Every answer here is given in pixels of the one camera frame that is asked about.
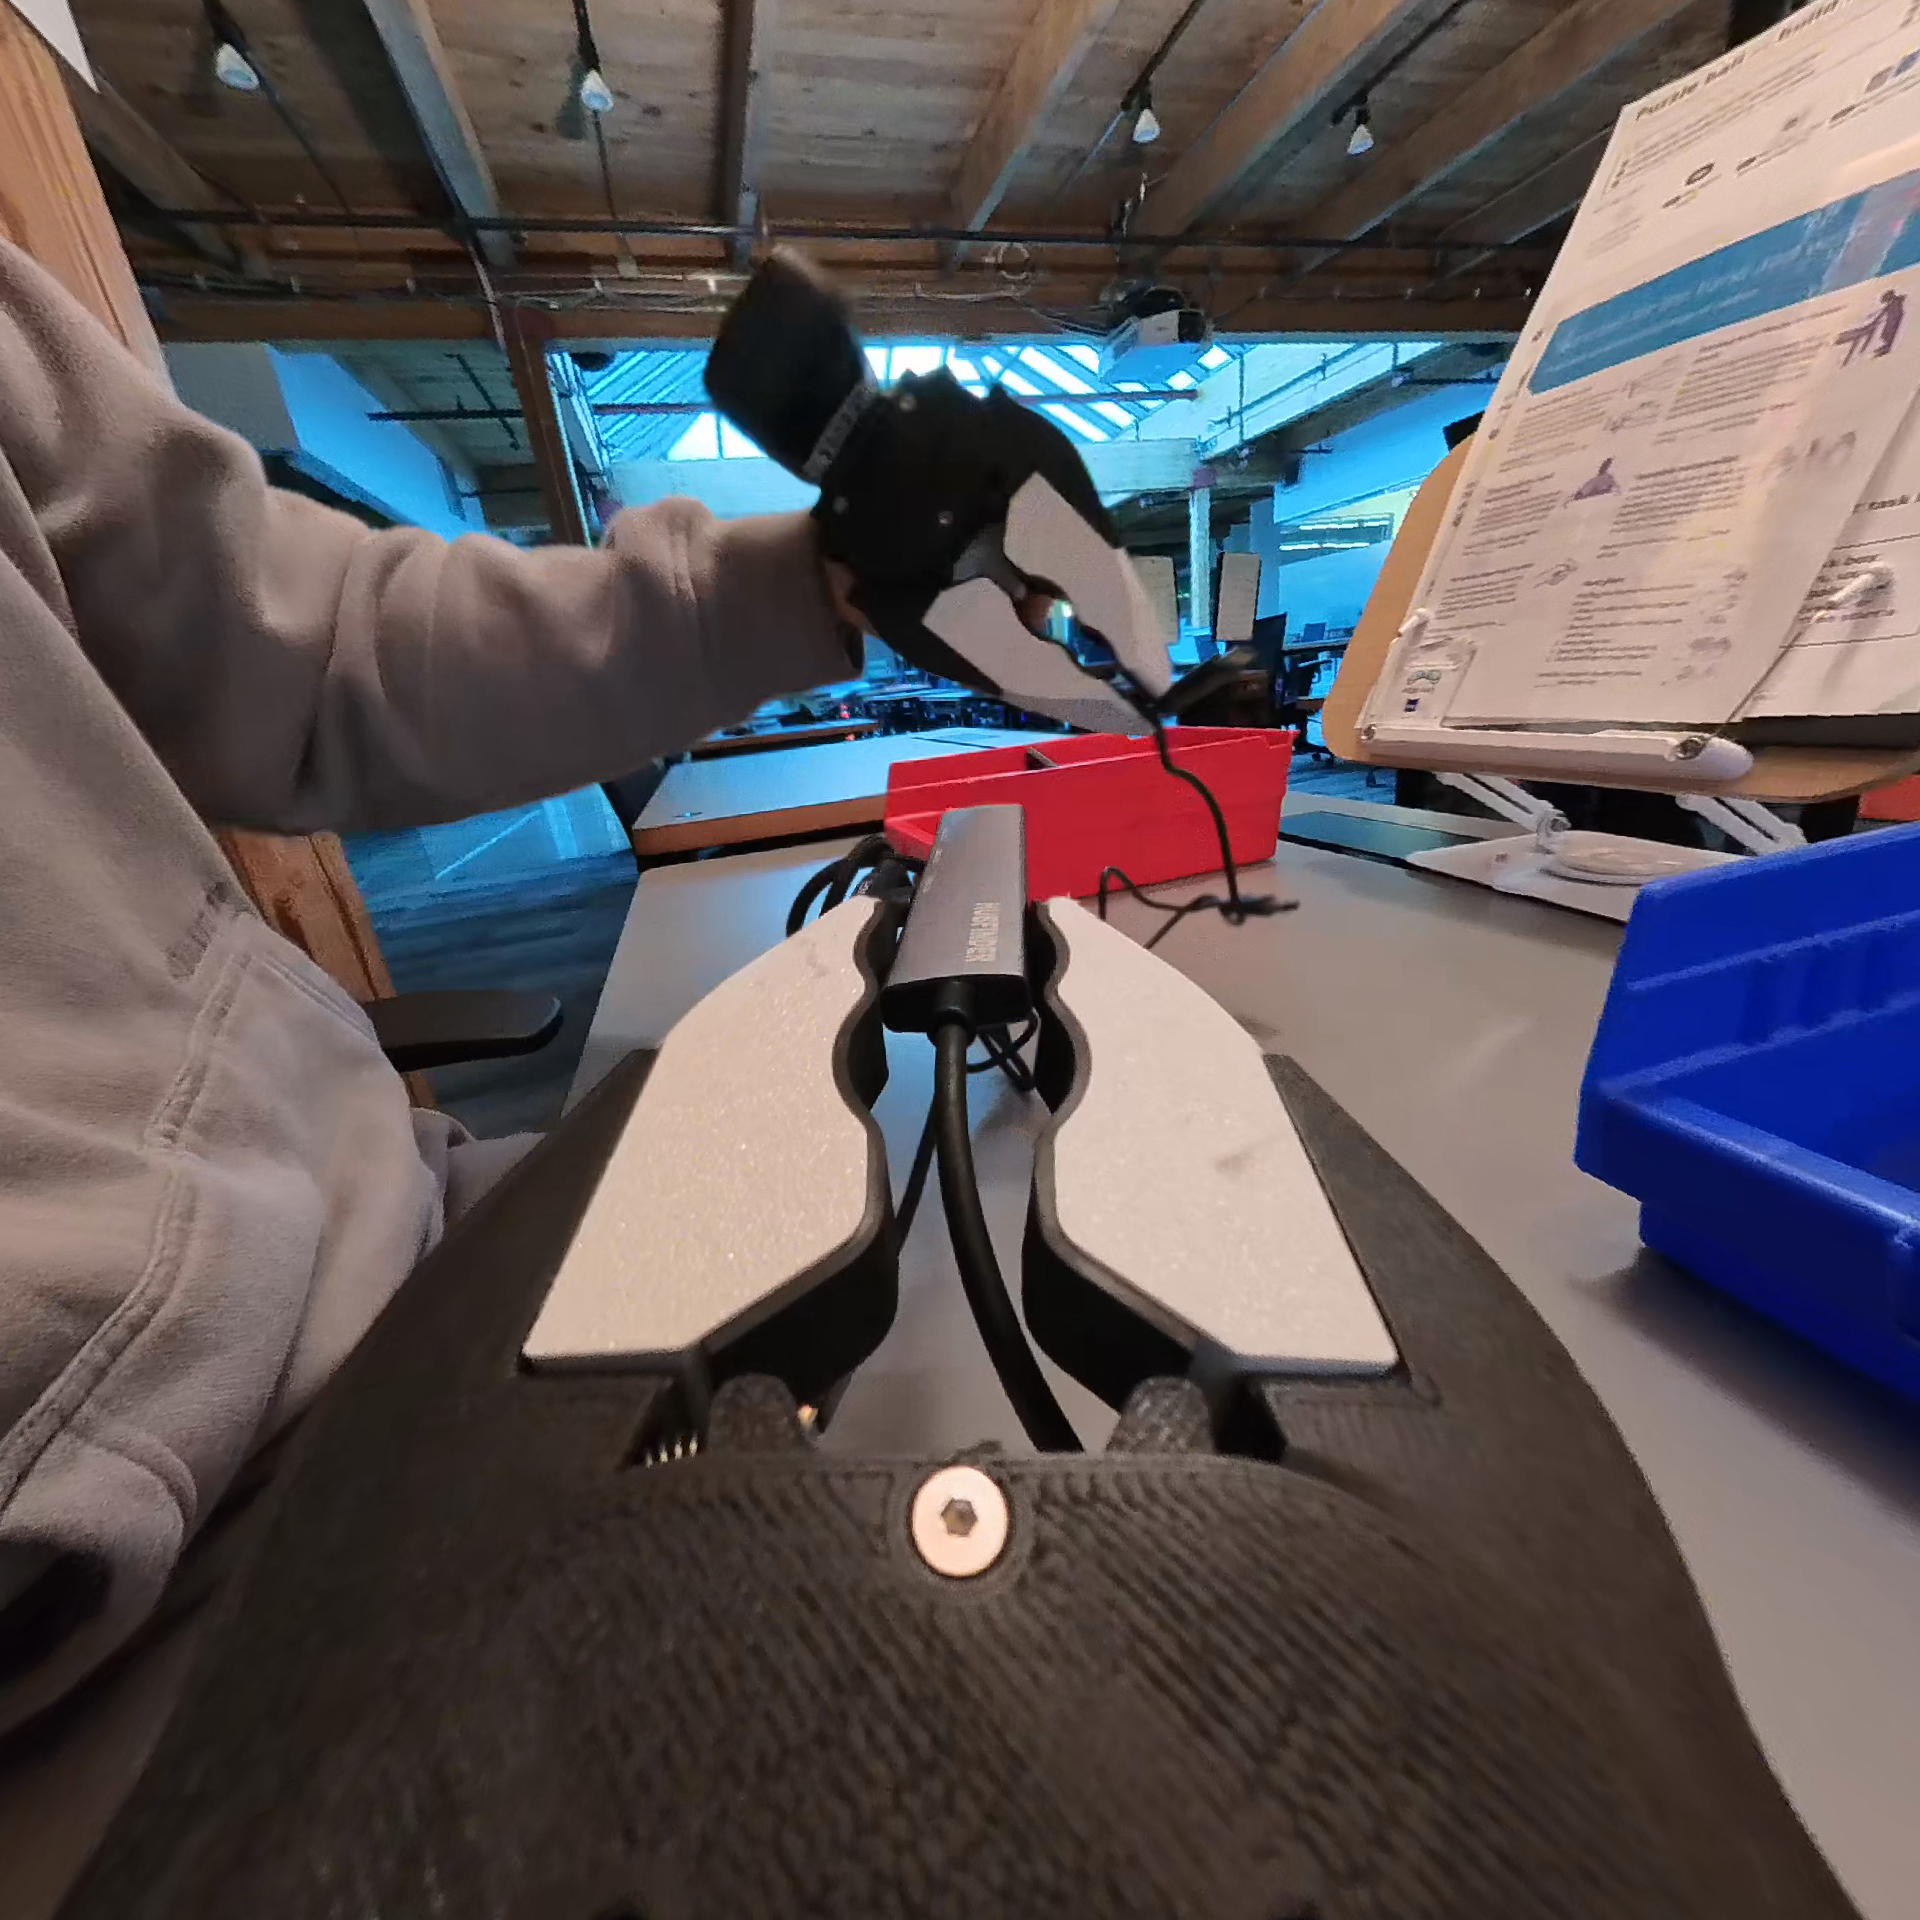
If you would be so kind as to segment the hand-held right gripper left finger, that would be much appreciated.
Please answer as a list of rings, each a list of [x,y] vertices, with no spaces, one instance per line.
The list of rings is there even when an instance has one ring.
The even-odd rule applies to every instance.
[[[737,1377],[820,1406],[896,1318],[873,1105],[901,907],[854,896],[679,1020],[521,1345],[540,1377],[662,1377],[697,1410]]]

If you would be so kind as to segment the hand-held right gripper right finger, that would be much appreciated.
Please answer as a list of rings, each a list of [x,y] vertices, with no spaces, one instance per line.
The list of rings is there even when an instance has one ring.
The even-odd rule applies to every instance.
[[[1090,907],[1033,919],[1047,1105],[1024,1223],[1024,1327],[1108,1409],[1152,1378],[1213,1410],[1263,1380],[1400,1367],[1262,1046]]]

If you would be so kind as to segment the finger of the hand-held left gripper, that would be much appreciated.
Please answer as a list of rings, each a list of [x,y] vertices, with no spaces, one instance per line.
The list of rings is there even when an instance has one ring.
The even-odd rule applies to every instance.
[[[1144,707],[1172,689],[1172,666],[1161,615],[1128,554],[1045,476],[1029,476],[1012,495],[1000,554],[1030,591],[1050,592],[1112,655]]]
[[[920,618],[959,666],[951,680],[1090,735],[1150,732],[1161,716],[1164,660],[1122,664],[1118,680],[1098,680],[1056,640],[1034,636],[1014,600],[993,579],[973,577],[936,592]]]

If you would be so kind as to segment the red plastic bin with divider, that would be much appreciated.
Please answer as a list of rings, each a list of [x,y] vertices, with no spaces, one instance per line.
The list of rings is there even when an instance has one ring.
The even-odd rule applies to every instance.
[[[1285,730],[1175,728],[1172,759],[1220,806],[1237,866],[1272,856],[1294,735]],[[925,857],[951,809],[1017,806],[1024,812],[1026,891],[1033,900],[1086,898],[1106,868],[1138,886],[1218,873],[1204,803],[1167,775],[1144,737],[1053,737],[892,768],[881,833],[904,857]]]

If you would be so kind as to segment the white table with wooden edge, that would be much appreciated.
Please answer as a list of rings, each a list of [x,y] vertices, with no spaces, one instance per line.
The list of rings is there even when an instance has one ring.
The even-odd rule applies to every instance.
[[[640,809],[631,849],[644,866],[880,825],[897,763],[1042,742],[1037,732],[959,728],[686,759],[662,775]]]

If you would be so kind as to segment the person's grey hoodie torso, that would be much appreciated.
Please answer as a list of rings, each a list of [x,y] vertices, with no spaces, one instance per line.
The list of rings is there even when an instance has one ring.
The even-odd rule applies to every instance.
[[[73,634],[194,818],[231,670],[224,640],[293,503],[253,451],[173,399],[130,467],[80,481],[76,425],[41,456],[36,526]],[[205,1513],[341,1366],[440,1234],[462,1135],[418,1121],[353,1000],[349,1026],[250,926],[205,938],[183,1049],[140,1136],[5,1135],[5,1738],[78,1694],[152,1618]]]

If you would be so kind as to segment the blue plastic bin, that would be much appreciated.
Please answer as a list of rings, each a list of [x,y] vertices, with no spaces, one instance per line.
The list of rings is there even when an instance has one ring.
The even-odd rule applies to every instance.
[[[1638,889],[1574,1164],[1649,1252],[1918,1402],[1918,827]]]

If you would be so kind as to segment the printed instruction sheets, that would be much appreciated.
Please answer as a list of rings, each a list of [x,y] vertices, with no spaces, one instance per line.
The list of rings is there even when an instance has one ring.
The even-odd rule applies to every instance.
[[[1713,730],[1914,401],[1914,4],[1807,4],[1630,103],[1368,726]]]

